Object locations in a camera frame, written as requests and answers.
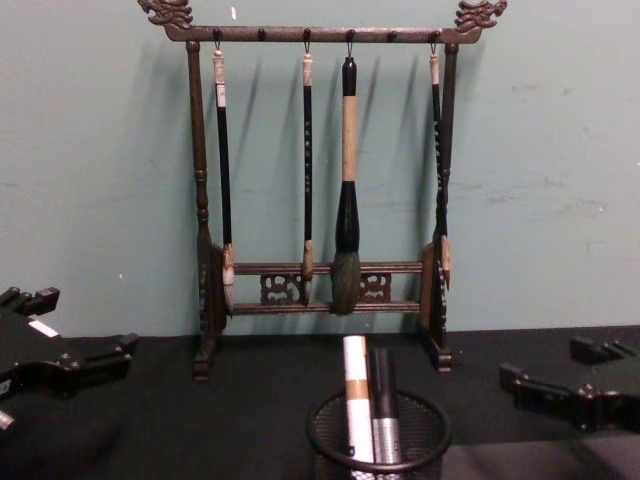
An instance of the hook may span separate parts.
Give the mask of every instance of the hook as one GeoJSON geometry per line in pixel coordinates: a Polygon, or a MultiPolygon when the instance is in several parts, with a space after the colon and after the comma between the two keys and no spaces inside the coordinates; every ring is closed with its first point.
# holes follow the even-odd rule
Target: hook
{"type": "Polygon", "coordinates": [[[431,33],[431,45],[433,45],[436,40],[438,40],[440,38],[440,34],[442,33],[442,29],[436,30],[434,32],[431,33]]]}
{"type": "Polygon", "coordinates": [[[356,31],[352,28],[347,32],[347,53],[351,56],[351,50],[353,49],[353,37],[356,36],[356,31]]]}
{"type": "Polygon", "coordinates": [[[311,29],[304,29],[304,51],[305,53],[309,53],[309,48],[311,47],[311,29]]]}
{"type": "Polygon", "coordinates": [[[222,36],[222,33],[220,32],[220,29],[218,27],[213,29],[213,42],[214,45],[216,46],[216,50],[220,50],[220,37],[222,36]]]}

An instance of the marker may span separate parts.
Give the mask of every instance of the marker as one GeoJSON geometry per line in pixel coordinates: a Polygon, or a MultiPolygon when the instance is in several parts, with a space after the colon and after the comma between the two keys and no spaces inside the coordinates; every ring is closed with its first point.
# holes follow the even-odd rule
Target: marker
{"type": "MultiPolygon", "coordinates": [[[[398,425],[398,396],[391,352],[376,348],[369,357],[371,417],[375,463],[394,464],[402,461],[398,425]]],[[[400,480],[397,473],[378,475],[379,480],[400,480]]]]}
{"type": "MultiPolygon", "coordinates": [[[[367,382],[367,342],[362,336],[344,337],[343,347],[349,454],[355,460],[373,463],[371,408],[367,382]]],[[[354,480],[374,480],[375,475],[351,472],[351,478],[354,480]]]]}

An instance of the black wire mesh container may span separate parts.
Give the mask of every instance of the black wire mesh container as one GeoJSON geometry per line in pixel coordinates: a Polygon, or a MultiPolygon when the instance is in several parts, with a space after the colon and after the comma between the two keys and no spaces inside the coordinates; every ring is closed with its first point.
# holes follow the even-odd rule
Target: black wire mesh container
{"type": "Polygon", "coordinates": [[[435,403],[398,392],[402,463],[382,465],[349,456],[344,391],[311,410],[307,436],[315,450],[315,480],[433,480],[439,479],[442,455],[451,443],[451,421],[435,403]]]}

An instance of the brush bristles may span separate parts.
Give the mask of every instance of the brush bristles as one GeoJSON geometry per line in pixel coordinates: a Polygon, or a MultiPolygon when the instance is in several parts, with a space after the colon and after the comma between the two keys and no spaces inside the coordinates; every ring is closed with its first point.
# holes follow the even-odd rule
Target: brush bristles
{"type": "Polygon", "coordinates": [[[311,298],[311,280],[304,281],[304,297],[302,301],[305,305],[309,305],[309,299],[311,298]]]}
{"type": "Polygon", "coordinates": [[[358,252],[336,252],[331,265],[333,313],[348,315],[360,297],[360,255],[358,252]]]}
{"type": "Polygon", "coordinates": [[[227,306],[227,313],[233,315],[233,285],[224,286],[224,303],[227,306]]]}

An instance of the white label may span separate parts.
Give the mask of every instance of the white label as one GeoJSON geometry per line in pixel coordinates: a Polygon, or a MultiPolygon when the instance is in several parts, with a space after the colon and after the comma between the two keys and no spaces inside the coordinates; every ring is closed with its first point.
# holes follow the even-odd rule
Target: white label
{"type": "MultiPolygon", "coordinates": [[[[349,454],[355,460],[373,463],[373,438],[371,432],[371,411],[369,400],[347,401],[347,422],[349,426],[349,454]]],[[[372,473],[351,472],[352,478],[374,480],[372,473]]]]}
{"type": "Polygon", "coordinates": [[[227,95],[225,93],[224,85],[216,85],[216,95],[218,97],[218,106],[226,107],[227,106],[227,95]]]}
{"type": "Polygon", "coordinates": [[[9,393],[10,388],[11,388],[11,379],[7,380],[6,382],[0,383],[0,395],[9,393]]]}
{"type": "Polygon", "coordinates": [[[367,340],[362,335],[342,339],[345,380],[367,379],[367,340]]]}
{"type": "Polygon", "coordinates": [[[53,338],[58,336],[58,332],[56,332],[53,328],[45,325],[40,320],[34,320],[33,322],[29,322],[33,328],[38,330],[40,333],[44,333],[47,337],[53,338]]]}

